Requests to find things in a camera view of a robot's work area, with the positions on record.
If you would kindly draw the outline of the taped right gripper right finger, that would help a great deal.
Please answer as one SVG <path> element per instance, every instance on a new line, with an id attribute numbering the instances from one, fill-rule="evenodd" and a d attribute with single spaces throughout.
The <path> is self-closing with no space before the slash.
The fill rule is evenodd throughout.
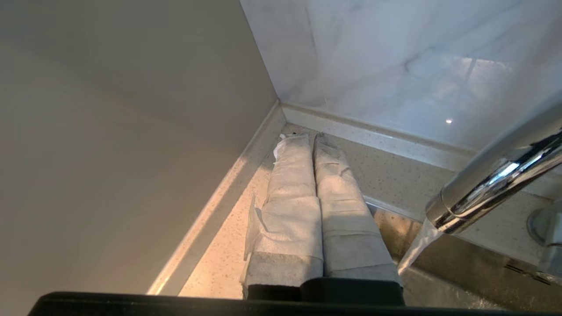
<path id="1" fill-rule="evenodd" d="M 325 134 L 313 148 L 317 196 L 321 203 L 324 274 L 331 278 L 390 281 L 402 286 L 343 150 Z"/>

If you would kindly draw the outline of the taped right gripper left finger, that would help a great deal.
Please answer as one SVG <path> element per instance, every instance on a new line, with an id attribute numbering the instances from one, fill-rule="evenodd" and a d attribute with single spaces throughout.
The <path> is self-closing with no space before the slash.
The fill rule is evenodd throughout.
<path id="1" fill-rule="evenodd" d="M 324 272 L 321 205 L 307 133 L 281 135 L 263 206 L 251 203 L 241 275 L 243 298 L 292 290 Z"/>

